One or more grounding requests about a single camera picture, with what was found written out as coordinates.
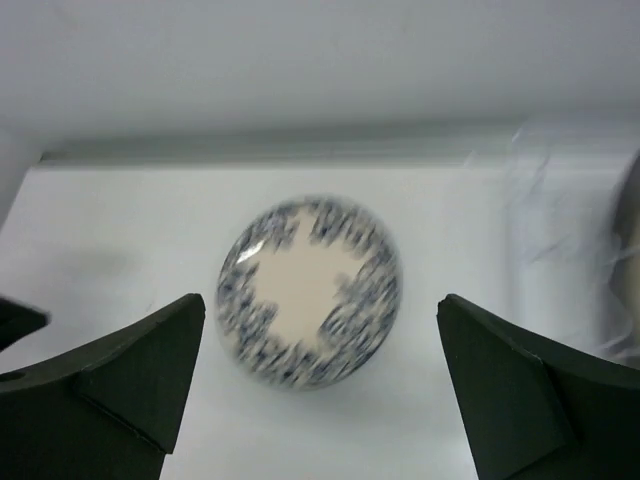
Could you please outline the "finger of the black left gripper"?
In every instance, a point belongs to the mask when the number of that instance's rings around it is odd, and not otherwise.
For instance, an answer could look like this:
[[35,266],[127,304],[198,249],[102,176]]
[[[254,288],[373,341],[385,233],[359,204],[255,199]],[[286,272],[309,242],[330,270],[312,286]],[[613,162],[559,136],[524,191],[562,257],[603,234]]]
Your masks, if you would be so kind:
[[34,306],[2,297],[0,299],[0,350],[4,351],[24,337],[45,328],[50,315]]

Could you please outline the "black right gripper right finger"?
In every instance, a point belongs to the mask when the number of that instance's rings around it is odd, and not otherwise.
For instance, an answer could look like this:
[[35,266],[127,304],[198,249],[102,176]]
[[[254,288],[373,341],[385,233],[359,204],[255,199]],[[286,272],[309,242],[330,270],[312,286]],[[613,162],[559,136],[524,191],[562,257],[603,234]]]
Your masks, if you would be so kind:
[[479,478],[638,478],[638,370],[455,294],[437,324]]

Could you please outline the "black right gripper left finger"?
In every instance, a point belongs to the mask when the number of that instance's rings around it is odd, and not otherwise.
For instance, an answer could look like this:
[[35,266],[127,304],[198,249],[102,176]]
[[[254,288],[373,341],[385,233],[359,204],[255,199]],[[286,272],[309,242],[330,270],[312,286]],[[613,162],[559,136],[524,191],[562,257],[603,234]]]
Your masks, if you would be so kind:
[[147,317],[1,376],[4,479],[157,479],[173,453],[205,304],[189,293]]

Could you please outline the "blue floral white plate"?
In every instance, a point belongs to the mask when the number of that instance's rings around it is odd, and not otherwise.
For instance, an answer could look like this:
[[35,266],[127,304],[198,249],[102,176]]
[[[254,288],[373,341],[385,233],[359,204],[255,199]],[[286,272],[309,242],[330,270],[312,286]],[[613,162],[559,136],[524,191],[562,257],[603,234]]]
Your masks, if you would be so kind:
[[218,332],[255,379],[325,388],[382,346],[401,287],[399,253],[377,216],[346,198],[297,197],[255,218],[227,253],[216,285]]

